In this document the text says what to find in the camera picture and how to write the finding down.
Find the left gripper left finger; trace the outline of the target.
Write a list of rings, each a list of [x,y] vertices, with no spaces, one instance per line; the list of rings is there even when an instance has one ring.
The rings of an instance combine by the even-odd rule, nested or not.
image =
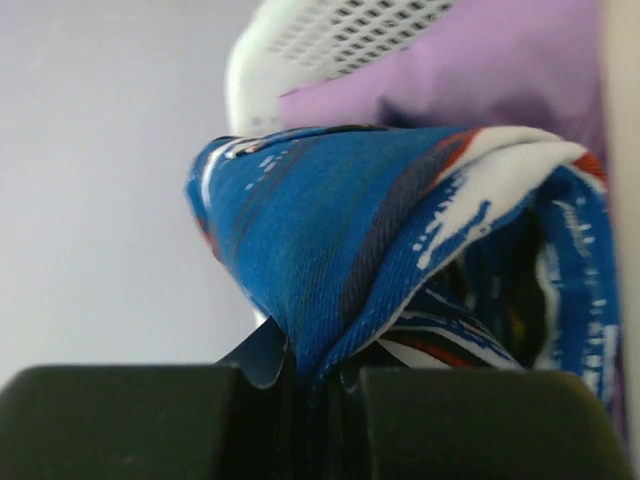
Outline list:
[[[278,478],[292,370],[272,322],[213,364],[26,369],[1,392],[1,475]]]

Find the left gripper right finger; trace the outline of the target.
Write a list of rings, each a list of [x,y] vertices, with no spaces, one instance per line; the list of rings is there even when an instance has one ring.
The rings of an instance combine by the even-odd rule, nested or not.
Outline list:
[[[363,368],[332,380],[326,479],[630,479],[571,374]]]

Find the blue patterned trousers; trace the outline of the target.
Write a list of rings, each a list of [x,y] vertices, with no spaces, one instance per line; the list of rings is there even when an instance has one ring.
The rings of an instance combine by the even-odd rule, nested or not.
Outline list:
[[[522,126],[221,137],[186,193],[215,258],[289,338],[311,407],[380,342],[413,368],[571,372],[613,409],[615,255],[584,146]]]

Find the purple trousers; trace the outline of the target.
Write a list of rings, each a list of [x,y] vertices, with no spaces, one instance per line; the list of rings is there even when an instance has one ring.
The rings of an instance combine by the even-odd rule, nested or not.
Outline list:
[[[288,128],[522,125],[607,153],[596,1],[461,1],[409,47],[279,100]]]

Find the white plastic basket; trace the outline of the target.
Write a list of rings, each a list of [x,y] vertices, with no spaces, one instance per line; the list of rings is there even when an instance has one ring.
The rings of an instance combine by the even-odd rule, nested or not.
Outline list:
[[[230,128],[246,136],[286,128],[282,95],[346,76],[412,45],[461,1],[266,1],[227,67]],[[639,323],[639,5],[600,5],[604,160],[613,179],[623,304]]]

